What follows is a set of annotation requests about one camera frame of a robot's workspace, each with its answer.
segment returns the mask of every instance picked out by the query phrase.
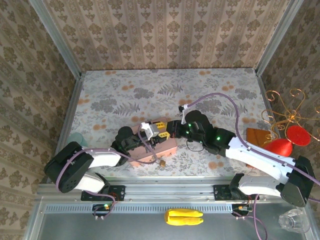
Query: red bell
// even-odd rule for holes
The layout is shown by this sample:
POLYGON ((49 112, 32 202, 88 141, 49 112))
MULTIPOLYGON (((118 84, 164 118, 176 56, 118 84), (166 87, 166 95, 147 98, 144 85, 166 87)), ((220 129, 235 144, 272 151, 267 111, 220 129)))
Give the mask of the red bell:
POLYGON ((286 135, 293 144, 298 146, 307 146, 311 141, 309 133, 298 125, 289 127, 286 135))
POLYGON ((284 157, 289 157, 292 153, 293 146, 288 139, 279 138, 264 147, 265 150, 268 150, 274 154, 278 154, 284 157))

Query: wallpaper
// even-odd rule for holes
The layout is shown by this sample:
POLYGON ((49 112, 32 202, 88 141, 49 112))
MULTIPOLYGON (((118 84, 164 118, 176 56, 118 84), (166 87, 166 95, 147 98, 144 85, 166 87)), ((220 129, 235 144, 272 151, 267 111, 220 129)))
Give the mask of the wallpaper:
MULTIPOLYGON (((103 70, 86 73, 71 133, 82 134, 90 147, 108 148, 119 128, 162 117, 181 120, 179 105, 215 92, 230 96, 237 104, 244 138, 247 128, 268 128, 261 118, 265 104, 252 68, 103 70)), ((190 110, 199 110, 214 126, 235 132, 235 109, 226 98, 208 97, 190 110)), ((164 158, 165 167, 127 162, 91 171, 122 178, 262 174, 243 162, 210 154, 198 143, 187 146, 183 138, 176 142, 176 153, 164 158)))
POLYGON ((44 0, 82 71, 253 68, 289 0, 44 0))
POLYGON ((0 0, 0 240, 20 240, 75 79, 26 0, 0 0))
MULTIPOLYGON (((296 108, 301 98, 290 95, 291 88, 306 93, 306 100, 299 113, 309 118, 320 118, 315 107, 320 106, 320 1, 304 1, 291 26, 262 74, 265 88, 276 90, 284 102, 296 108)), ((283 111, 280 102, 272 104, 276 111, 283 111)), ((320 129, 320 121, 302 120, 305 129, 314 135, 320 129)), ((306 147, 295 146, 293 155, 307 157, 316 177, 320 178, 320 142, 312 140, 306 147)), ((314 187, 312 194, 320 199, 320 188, 314 187)), ((314 204, 320 226, 320 205, 314 204)))

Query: table surface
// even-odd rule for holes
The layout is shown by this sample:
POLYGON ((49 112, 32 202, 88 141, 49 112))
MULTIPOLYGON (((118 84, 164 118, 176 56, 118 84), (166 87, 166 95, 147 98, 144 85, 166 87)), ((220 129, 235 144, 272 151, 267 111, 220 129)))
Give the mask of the table surface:
MULTIPOLYGON (((252 68, 224 69, 154 69, 88 71, 84 77, 72 123, 72 133, 81 133, 89 147, 108 148, 118 129, 140 122, 166 117, 180 120, 178 106, 190 104, 209 93, 224 93, 237 104, 239 130, 246 137, 247 128, 268 129, 261 118, 266 108, 258 80, 252 68)), ((235 132, 235 110, 223 97, 206 98, 196 104, 212 125, 235 132)), ((166 166, 158 164, 100 167, 91 171, 106 177, 161 176, 234 176, 235 173, 262 175, 240 161, 201 150, 197 143, 177 139, 177 152, 166 157, 166 166)))

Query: gold wire decoration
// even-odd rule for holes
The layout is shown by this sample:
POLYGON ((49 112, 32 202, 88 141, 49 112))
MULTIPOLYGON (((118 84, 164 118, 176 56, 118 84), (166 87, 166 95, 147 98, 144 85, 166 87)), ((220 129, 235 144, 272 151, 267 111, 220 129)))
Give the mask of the gold wire decoration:
MULTIPOLYGON (((284 131, 284 135, 285 135, 285 138, 288 139, 288 136, 287 136, 287 130, 289 127, 293 126, 293 125, 297 125, 297 126, 300 126, 300 121, 303 119, 303 120, 315 120, 315 121, 320 121, 320 118, 309 118, 309 117, 302 117, 300 115, 300 113, 298 112, 299 109, 301 108, 301 105, 302 103, 305 101, 306 99, 306 94, 301 90, 301 89, 298 89, 298 88, 292 88, 290 90, 290 95, 293 97, 293 98, 296 98, 298 96, 301 96, 302 94, 302 100, 301 102, 299 103, 298 107, 296 109, 290 109, 288 108, 282 97, 280 96, 280 94, 277 92, 277 91, 274 91, 274 90, 269 90, 269 91, 266 91, 265 92, 265 97, 270 101, 270 102, 273 102, 276 100, 276 98, 278 98, 280 100, 280 102, 282 103, 283 107, 284 107, 284 112, 283 113, 280 113, 280 112, 277 112, 277 111, 274 111, 272 109, 265 109, 262 111, 261 113, 261 117, 262 119, 268 123, 268 124, 271 124, 271 134, 268 134, 266 136, 266 139, 267 141, 265 142, 266 143, 270 143, 276 139, 279 138, 279 135, 278 133, 276 132, 276 129, 278 129, 279 131, 284 131), (278 116, 282 116, 285 118, 285 120, 281 120, 281 121, 276 121, 276 119, 274 118, 273 115, 278 115, 278 116)), ((320 106, 316 106, 315 107, 315 112, 317 114, 320 114, 320 106)), ((320 142, 320 128, 317 129, 317 133, 318 133, 318 136, 314 136, 312 135, 310 132, 308 132, 308 134, 314 138, 315 140, 319 141, 320 142)))

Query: floral tablecloth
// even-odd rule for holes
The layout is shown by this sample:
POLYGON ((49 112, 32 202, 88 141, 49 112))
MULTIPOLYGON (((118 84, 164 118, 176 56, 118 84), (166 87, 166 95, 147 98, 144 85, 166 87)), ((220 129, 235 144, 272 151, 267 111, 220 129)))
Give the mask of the floral tablecloth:
MULTIPOLYGON (((240 112, 239 129, 267 129, 261 112, 265 104, 252 68, 155 69, 88 71, 72 123, 71 133, 81 133, 90 147, 108 148, 118 129, 166 117, 179 120, 178 106, 192 103, 203 95, 221 92, 230 96, 240 112)), ((235 131, 235 110, 223 97, 211 97, 194 109, 205 114, 214 126, 235 131)), ((260 175, 240 161, 209 154, 202 147, 177 139, 178 149, 166 157, 166 167, 157 164, 133 167, 101 167, 93 171, 107 177, 136 176, 233 176, 235 173, 260 175)))

